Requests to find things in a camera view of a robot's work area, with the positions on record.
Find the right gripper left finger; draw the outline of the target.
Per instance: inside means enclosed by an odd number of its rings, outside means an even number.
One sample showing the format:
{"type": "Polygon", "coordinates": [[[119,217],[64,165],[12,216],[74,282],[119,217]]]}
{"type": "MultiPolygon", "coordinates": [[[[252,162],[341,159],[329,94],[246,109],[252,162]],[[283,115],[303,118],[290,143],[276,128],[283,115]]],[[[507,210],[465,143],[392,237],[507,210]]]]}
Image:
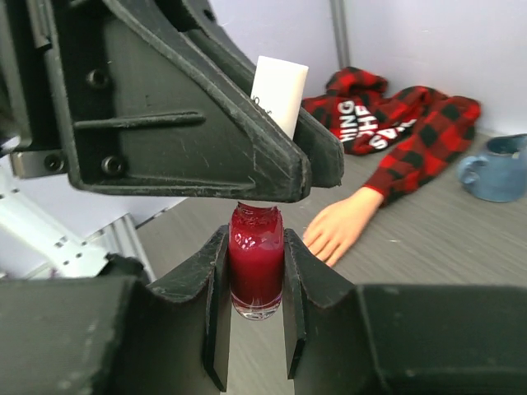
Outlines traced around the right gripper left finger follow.
{"type": "Polygon", "coordinates": [[[3,281],[4,394],[218,394],[226,390],[228,230],[151,284],[114,272],[3,281]]]}

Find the white nail polish cap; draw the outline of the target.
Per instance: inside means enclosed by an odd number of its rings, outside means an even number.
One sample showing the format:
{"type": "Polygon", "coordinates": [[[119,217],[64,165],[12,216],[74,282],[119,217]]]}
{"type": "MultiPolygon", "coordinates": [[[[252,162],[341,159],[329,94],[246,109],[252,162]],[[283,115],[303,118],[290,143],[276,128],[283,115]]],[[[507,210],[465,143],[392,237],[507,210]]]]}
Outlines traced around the white nail polish cap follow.
{"type": "Polygon", "coordinates": [[[250,97],[293,139],[309,67],[259,56],[250,97]]]}

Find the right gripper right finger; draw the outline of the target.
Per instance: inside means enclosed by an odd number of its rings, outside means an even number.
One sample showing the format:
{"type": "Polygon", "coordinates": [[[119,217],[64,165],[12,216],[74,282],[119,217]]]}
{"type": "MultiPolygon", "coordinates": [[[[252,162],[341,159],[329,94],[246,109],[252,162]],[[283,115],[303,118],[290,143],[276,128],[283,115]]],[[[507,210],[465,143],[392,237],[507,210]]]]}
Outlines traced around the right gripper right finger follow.
{"type": "Polygon", "coordinates": [[[298,394],[523,394],[526,290],[355,285],[284,233],[287,376],[298,394]]]}

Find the red nail polish bottle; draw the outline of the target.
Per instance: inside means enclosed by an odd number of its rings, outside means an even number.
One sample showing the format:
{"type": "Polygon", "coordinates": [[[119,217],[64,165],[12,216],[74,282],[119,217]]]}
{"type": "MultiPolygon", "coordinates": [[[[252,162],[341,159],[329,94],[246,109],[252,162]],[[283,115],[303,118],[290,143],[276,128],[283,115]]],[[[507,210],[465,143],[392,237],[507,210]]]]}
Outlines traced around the red nail polish bottle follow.
{"type": "Polygon", "coordinates": [[[271,317],[282,299],[284,229],[277,207],[237,204],[229,224],[231,300],[242,317],[271,317]]]}

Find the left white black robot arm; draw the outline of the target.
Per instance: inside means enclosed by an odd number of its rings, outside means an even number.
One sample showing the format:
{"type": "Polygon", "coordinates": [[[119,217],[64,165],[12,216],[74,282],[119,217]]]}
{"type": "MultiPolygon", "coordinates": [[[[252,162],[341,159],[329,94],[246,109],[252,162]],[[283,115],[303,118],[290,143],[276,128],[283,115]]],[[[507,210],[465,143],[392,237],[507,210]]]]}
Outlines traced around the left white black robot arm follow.
{"type": "Polygon", "coordinates": [[[1,4],[1,227],[61,277],[109,253],[39,206],[91,221],[96,195],[299,202],[343,177],[338,140],[300,107],[310,67],[249,59],[206,1],[1,4]]]}

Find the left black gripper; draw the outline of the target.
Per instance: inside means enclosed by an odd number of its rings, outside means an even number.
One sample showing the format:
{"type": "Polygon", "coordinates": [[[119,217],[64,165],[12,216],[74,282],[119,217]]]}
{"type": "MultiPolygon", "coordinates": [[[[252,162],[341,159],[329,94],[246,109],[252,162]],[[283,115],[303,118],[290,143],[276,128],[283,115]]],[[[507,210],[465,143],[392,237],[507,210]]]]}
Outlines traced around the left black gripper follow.
{"type": "Polygon", "coordinates": [[[46,22],[41,1],[1,2],[1,156],[22,179],[68,170],[44,61],[46,22]]]}

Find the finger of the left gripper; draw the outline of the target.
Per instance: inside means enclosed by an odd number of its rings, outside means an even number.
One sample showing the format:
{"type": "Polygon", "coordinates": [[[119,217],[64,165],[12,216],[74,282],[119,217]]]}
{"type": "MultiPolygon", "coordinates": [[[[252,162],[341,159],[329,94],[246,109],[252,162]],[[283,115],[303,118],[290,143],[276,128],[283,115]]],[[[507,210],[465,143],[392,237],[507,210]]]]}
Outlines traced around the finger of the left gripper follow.
{"type": "Polygon", "coordinates": [[[189,1],[47,1],[68,177],[109,195],[297,202],[305,152],[250,98],[247,60],[189,1]]]}
{"type": "Polygon", "coordinates": [[[216,22],[207,1],[159,1],[170,23],[198,46],[307,155],[312,185],[341,184],[343,148],[339,140],[301,107],[309,68],[260,55],[253,63],[216,22]]]}

